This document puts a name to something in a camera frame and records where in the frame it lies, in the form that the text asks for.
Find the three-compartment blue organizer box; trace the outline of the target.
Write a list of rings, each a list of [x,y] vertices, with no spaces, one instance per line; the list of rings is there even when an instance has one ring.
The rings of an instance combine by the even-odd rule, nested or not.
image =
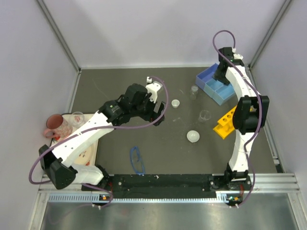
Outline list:
[[[236,94],[231,84],[224,85],[222,82],[213,78],[217,68],[218,64],[215,63],[206,70],[199,73],[196,76],[195,84],[218,105],[223,105]]]

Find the small white plastic cup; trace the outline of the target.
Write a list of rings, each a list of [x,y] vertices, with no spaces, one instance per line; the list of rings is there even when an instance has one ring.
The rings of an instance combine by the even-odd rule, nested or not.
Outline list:
[[[177,109],[177,108],[180,106],[180,101],[177,100],[177,99],[172,100],[171,106],[172,106],[174,109]]]

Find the small clear glass beaker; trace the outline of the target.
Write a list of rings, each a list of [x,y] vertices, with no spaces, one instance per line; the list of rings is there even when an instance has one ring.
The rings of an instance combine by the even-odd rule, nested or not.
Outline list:
[[[211,113],[208,110],[201,110],[199,114],[198,121],[200,123],[205,123],[211,119]]]

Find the blue safety glasses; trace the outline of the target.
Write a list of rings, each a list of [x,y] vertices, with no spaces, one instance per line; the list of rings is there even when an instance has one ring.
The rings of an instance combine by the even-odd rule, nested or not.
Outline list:
[[[143,160],[137,146],[134,146],[130,149],[130,163],[133,168],[133,171],[137,175],[145,174],[145,166],[143,164]]]

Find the yellow test tube rack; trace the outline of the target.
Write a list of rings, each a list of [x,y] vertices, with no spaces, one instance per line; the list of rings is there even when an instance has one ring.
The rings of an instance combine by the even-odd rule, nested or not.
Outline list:
[[[213,131],[218,134],[222,139],[226,139],[233,131],[233,115],[236,106],[222,116],[218,121],[217,125],[213,128]]]

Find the white round dish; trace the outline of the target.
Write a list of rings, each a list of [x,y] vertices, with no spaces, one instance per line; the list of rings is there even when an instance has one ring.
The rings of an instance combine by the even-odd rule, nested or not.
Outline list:
[[[200,139],[200,134],[196,130],[190,130],[187,133],[187,139],[190,143],[196,143]]]

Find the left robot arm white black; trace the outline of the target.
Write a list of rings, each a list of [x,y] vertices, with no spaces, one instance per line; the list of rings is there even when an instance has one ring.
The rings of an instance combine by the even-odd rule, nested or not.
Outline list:
[[[118,99],[105,102],[84,125],[53,145],[50,151],[47,146],[41,147],[41,167],[55,188],[92,184],[98,190],[106,189],[109,183],[106,171],[101,166],[76,164],[76,159],[104,135],[125,129],[131,118],[139,117],[151,125],[160,125],[166,103],[162,102],[157,112],[154,109],[162,87],[156,81],[146,86],[134,83]]]

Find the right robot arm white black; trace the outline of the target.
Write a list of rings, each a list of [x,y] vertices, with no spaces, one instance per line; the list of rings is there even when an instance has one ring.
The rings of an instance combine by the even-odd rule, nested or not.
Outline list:
[[[224,85],[231,84],[238,99],[232,124],[236,140],[230,161],[224,172],[224,184],[234,190],[250,182],[248,160],[254,139],[265,125],[270,100],[252,85],[246,73],[243,57],[232,47],[218,49],[219,65],[214,79]]]

